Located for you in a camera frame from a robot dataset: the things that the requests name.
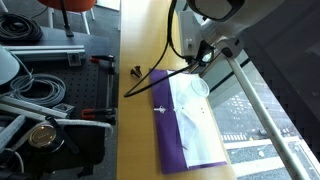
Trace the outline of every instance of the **metal rod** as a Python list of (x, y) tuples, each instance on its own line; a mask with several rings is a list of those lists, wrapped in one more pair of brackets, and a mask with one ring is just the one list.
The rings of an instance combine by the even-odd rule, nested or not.
[(9, 112), (12, 114), (24, 115), (25, 117), (30, 118), (30, 119), (34, 119), (36, 121), (46, 121), (46, 119), (45, 119), (46, 116), (44, 116), (44, 115), (40, 115), (40, 114), (31, 112), (31, 111), (12, 107), (12, 106), (9, 106), (6, 104), (0, 104), (0, 110), (6, 111), (6, 112)]
[(36, 105), (33, 103), (29, 103), (29, 102), (22, 101), (19, 99), (11, 98), (8, 96), (2, 97), (0, 99), (0, 103), (6, 104), (11, 107), (35, 112), (37, 114), (42, 114), (42, 115), (52, 115), (52, 116), (58, 117), (58, 118), (66, 118), (68, 116), (67, 113), (56, 111), (56, 110), (49, 109), (46, 107), (42, 107), (42, 106), (39, 106), (39, 105)]
[(283, 164), (289, 172), (292, 179), (309, 179), (308, 174), (301, 165), (298, 158), (290, 151), (289, 146), (284, 142), (276, 124), (273, 122), (270, 114), (263, 105), (257, 92), (254, 90), (244, 71), (235, 59), (227, 59), (231, 69), (237, 77), (243, 91), (246, 93), (253, 109), (259, 117), (261, 124), (267, 131), (272, 144), (277, 150)]
[(20, 50), (63, 50), (63, 49), (84, 49), (83, 45), (70, 45), (70, 46), (3, 46), (10, 51)]
[(65, 53), (85, 53), (84, 49), (70, 49), (70, 50), (21, 50), (21, 51), (12, 51), (15, 55), (39, 55), (39, 54), (46, 54), (50, 56), (50, 54), (65, 54)]

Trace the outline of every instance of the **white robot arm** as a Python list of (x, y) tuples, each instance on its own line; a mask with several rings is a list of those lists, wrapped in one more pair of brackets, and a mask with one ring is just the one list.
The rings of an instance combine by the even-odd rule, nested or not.
[(187, 15), (190, 12), (180, 12), (179, 20), (183, 19), (180, 20), (182, 54), (198, 58), (205, 55), (204, 43), (215, 47), (222, 39), (236, 38), (244, 29), (259, 22), (283, 2), (284, 0), (187, 0), (194, 12), (207, 19), (190, 32), (190, 29), (185, 30), (184, 27), (190, 27), (190, 24), (196, 26), (194, 17)]

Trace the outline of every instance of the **purple towel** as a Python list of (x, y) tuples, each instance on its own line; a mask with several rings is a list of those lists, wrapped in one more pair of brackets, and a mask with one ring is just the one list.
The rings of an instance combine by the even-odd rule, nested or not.
[[(151, 82), (155, 82), (167, 74), (168, 73), (166, 70), (154, 70), (150, 74)], [(173, 111), (174, 107), (169, 80), (164, 80), (161, 83), (153, 86), (152, 94), (154, 108), (159, 108), (162, 106), (166, 109), (164, 113), (154, 111), (163, 174), (226, 164), (226, 162), (218, 162), (192, 166), (188, 169), (183, 155), (176, 113)]]

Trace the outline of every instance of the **wooden table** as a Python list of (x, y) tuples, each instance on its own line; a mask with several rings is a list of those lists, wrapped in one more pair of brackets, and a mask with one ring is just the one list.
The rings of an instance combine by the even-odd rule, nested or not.
[[(130, 98), (123, 97), (139, 80), (130, 75), (131, 68), (140, 65), (142, 73), (146, 74), (163, 51), (170, 3), (169, 0), (121, 1), (117, 179), (236, 179), (230, 163), (226, 166), (163, 175), (151, 90)], [(177, 24), (175, 16), (173, 40), (179, 50)], [(172, 50), (168, 49), (158, 68), (179, 69), (184, 66), (184, 60), (176, 57)]]

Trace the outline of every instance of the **metal pole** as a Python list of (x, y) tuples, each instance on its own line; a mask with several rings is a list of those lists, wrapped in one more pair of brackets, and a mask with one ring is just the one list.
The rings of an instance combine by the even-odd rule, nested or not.
[(275, 125), (270, 114), (264, 107), (258, 94), (252, 87), (250, 81), (243, 72), (238, 61), (236, 61), (235, 59), (228, 59), (228, 62), (235, 76), (237, 77), (241, 87), (243, 88), (243, 91), (246, 93), (250, 103), (252, 104), (253, 109), (259, 117), (261, 124), (267, 131), (272, 144), (277, 150), (291, 178), (299, 180), (310, 179), (298, 158), (290, 151), (289, 146), (284, 142), (280, 132), (278, 131), (277, 126)]

